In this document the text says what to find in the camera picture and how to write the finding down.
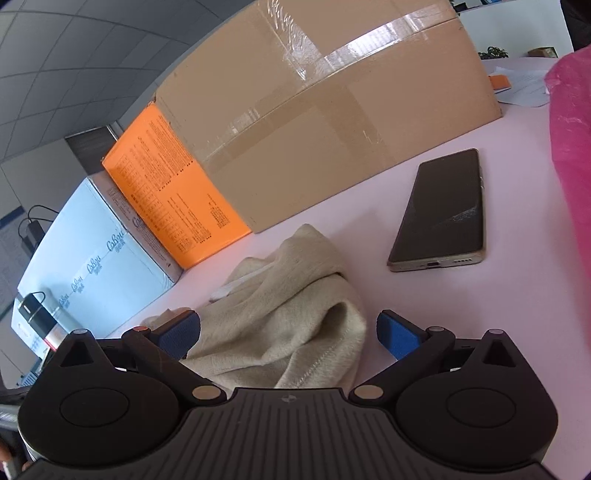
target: orange box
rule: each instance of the orange box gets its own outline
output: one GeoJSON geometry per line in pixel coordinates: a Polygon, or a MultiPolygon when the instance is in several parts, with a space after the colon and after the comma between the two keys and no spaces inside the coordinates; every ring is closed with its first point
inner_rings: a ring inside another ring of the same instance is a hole
{"type": "Polygon", "coordinates": [[[103,166],[183,268],[251,233],[153,103],[121,136],[103,166]]]}
{"type": "Polygon", "coordinates": [[[488,78],[494,90],[511,88],[511,82],[507,78],[507,75],[495,74],[489,75],[488,78]]]}

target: white paper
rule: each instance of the white paper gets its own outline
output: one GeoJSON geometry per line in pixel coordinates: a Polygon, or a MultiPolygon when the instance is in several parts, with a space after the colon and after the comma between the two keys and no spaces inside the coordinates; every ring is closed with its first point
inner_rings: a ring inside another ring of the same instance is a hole
{"type": "Polygon", "coordinates": [[[550,101],[544,83],[547,71],[509,70],[497,67],[494,73],[506,75],[511,82],[510,89],[495,94],[500,102],[521,106],[542,106],[550,101]]]}

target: black cable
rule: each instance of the black cable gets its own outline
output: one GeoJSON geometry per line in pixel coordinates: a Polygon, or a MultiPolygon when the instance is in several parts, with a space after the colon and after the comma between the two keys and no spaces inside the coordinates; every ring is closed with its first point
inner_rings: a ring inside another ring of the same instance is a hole
{"type": "Polygon", "coordinates": [[[56,215],[59,214],[59,212],[57,210],[54,210],[53,208],[49,208],[49,207],[46,207],[45,205],[37,204],[37,205],[33,205],[31,208],[29,208],[29,211],[27,212],[28,219],[31,218],[31,212],[33,211],[34,208],[44,208],[45,210],[49,210],[50,212],[53,212],[56,215]]]}

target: small box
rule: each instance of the small box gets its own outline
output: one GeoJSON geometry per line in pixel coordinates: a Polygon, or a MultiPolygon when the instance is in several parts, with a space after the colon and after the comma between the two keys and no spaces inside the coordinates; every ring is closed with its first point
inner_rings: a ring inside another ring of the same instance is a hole
{"type": "MultiPolygon", "coordinates": [[[[43,292],[38,298],[45,297],[50,313],[60,309],[56,320],[67,331],[84,327],[104,338],[171,288],[181,273],[103,171],[86,178],[62,208],[18,294],[43,292]]],[[[12,328],[33,348],[38,336],[23,322],[14,308],[12,328]]]]}
{"type": "Polygon", "coordinates": [[[558,54],[554,47],[540,47],[534,48],[527,53],[528,57],[543,57],[547,59],[557,59],[558,54]]]}

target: ceiling tile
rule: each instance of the ceiling tile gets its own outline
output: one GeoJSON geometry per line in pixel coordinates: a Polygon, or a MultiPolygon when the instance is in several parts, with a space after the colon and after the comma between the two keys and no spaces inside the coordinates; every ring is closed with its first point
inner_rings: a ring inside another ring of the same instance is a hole
{"type": "Polygon", "coordinates": [[[78,70],[39,72],[22,106],[21,116],[55,110],[74,84],[77,74],[78,70]]]}
{"type": "Polygon", "coordinates": [[[135,102],[135,98],[133,97],[116,98],[115,101],[113,101],[113,107],[109,113],[109,122],[119,120],[133,102],[135,102]]]}
{"type": "Polygon", "coordinates": [[[19,13],[0,48],[0,77],[39,70],[69,21],[64,15],[19,13]]]}
{"type": "Polygon", "coordinates": [[[6,32],[8,31],[8,27],[12,23],[15,14],[0,14],[0,43],[2,43],[2,39],[6,32]]]}
{"type": "Polygon", "coordinates": [[[85,0],[26,0],[21,10],[74,15],[84,2],[85,0]]]}
{"type": "Polygon", "coordinates": [[[47,57],[43,69],[82,68],[112,29],[113,25],[107,22],[72,19],[47,57]]]}
{"type": "Polygon", "coordinates": [[[90,58],[87,67],[116,67],[145,37],[145,33],[131,27],[117,25],[90,58]]]}
{"type": "Polygon", "coordinates": [[[0,125],[0,160],[4,158],[4,154],[6,153],[6,147],[8,146],[8,142],[10,141],[10,135],[12,134],[13,128],[14,122],[0,125]]]}
{"type": "Polygon", "coordinates": [[[199,17],[197,21],[192,23],[189,28],[184,31],[180,31],[180,34],[175,38],[180,41],[184,41],[189,45],[193,45],[195,42],[201,40],[208,33],[210,33],[211,30],[216,28],[220,23],[222,23],[222,20],[219,17],[216,17],[210,12],[206,12],[201,17],[199,17]]]}
{"type": "Polygon", "coordinates": [[[45,135],[43,135],[41,141],[43,143],[52,142],[77,131],[77,120],[80,118],[84,108],[86,108],[86,105],[58,108],[49,122],[49,126],[45,130],[45,135]]]}
{"type": "Polygon", "coordinates": [[[0,92],[10,92],[0,95],[0,124],[17,119],[34,79],[34,73],[0,78],[0,92]]]}
{"type": "Polygon", "coordinates": [[[144,90],[152,83],[156,77],[158,76],[158,72],[152,72],[150,70],[140,70],[135,77],[135,80],[129,87],[129,90],[121,96],[134,96],[137,97],[141,95],[144,90]]]}
{"type": "Polygon", "coordinates": [[[126,96],[139,70],[113,70],[110,80],[96,100],[107,100],[126,96]]]}
{"type": "Polygon", "coordinates": [[[145,0],[138,9],[126,15],[121,23],[150,32],[157,31],[158,26],[167,22],[183,6],[185,1],[145,0]]]}
{"type": "Polygon", "coordinates": [[[87,0],[78,15],[121,22],[121,19],[135,12],[144,2],[145,0],[87,0]]]}
{"type": "Polygon", "coordinates": [[[15,12],[17,11],[25,0],[8,0],[7,3],[2,7],[3,12],[15,12]]]}
{"type": "Polygon", "coordinates": [[[76,122],[76,131],[83,132],[89,128],[104,127],[109,123],[107,119],[112,108],[113,100],[89,103],[76,122]]]}
{"type": "Polygon", "coordinates": [[[204,28],[209,26],[210,28],[205,31],[205,33],[208,33],[220,22],[221,20],[203,5],[198,4],[194,0],[189,0],[167,22],[162,22],[155,31],[192,45],[204,35],[202,33],[196,37],[192,32],[197,29],[203,32],[204,28]]]}
{"type": "Polygon", "coordinates": [[[6,155],[28,151],[39,145],[52,116],[53,112],[45,112],[17,120],[6,155]]]}
{"type": "Polygon", "coordinates": [[[121,67],[142,68],[154,57],[168,40],[157,35],[147,34],[141,42],[121,62],[121,67]]]}
{"type": "Polygon", "coordinates": [[[250,4],[252,0],[199,0],[218,17],[226,19],[250,4]]]}
{"type": "Polygon", "coordinates": [[[187,46],[184,43],[170,40],[156,55],[152,57],[152,59],[145,65],[145,68],[163,72],[186,50],[187,46]]]}
{"type": "Polygon", "coordinates": [[[105,88],[113,74],[113,70],[84,69],[80,70],[72,88],[66,93],[60,106],[88,103],[105,88]]]}

